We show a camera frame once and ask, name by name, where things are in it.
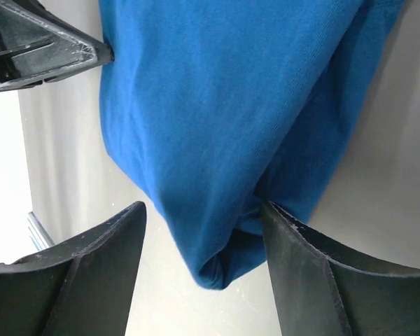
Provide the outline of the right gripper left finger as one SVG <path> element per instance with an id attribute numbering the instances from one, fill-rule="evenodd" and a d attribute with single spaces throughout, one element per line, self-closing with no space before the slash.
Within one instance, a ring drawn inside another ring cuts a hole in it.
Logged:
<path id="1" fill-rule="evenodd" d="M 62 243 L 0 263 L 0 335 L 124 335 L 146 233 L 135 202 Z"/>

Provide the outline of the blue t shirt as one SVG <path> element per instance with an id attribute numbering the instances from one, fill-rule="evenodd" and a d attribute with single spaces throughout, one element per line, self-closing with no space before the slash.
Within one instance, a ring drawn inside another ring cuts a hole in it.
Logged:
<path id="1" fill-rule="evenodd" d="M 101 1 L 108 154 L 193 279 L 265 259 L 261 205 L 307 221 L 351 138 L 402 1 Z"/>

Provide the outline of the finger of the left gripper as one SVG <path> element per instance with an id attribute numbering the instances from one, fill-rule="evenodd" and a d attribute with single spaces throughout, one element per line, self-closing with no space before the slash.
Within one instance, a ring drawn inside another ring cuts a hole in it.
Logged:
<path id="1" fill-rule="evenodd" d="M 112 60 L 109 46 L 39 1 L 0 1 L 0 92 L 61 81 Z"/>

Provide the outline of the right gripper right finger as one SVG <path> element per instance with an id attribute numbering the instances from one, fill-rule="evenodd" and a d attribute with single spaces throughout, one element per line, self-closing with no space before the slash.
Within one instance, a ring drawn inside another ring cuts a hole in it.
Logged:
<path id="1" fill-rule="evenodd" d="M 263 204 L 282 335 L 420 335 L 420 269 L 350 248 Z"/>

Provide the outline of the aluminium frame rail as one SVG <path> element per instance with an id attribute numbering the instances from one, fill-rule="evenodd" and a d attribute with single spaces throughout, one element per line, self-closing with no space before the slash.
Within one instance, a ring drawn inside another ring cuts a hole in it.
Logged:
<path id="1" fill-rule="evenodd" d="M 27 214 L 29 237 L 37 251 L 49 249 L 55 245 L 54 241 L 42 226 L 33 211 Z"/>

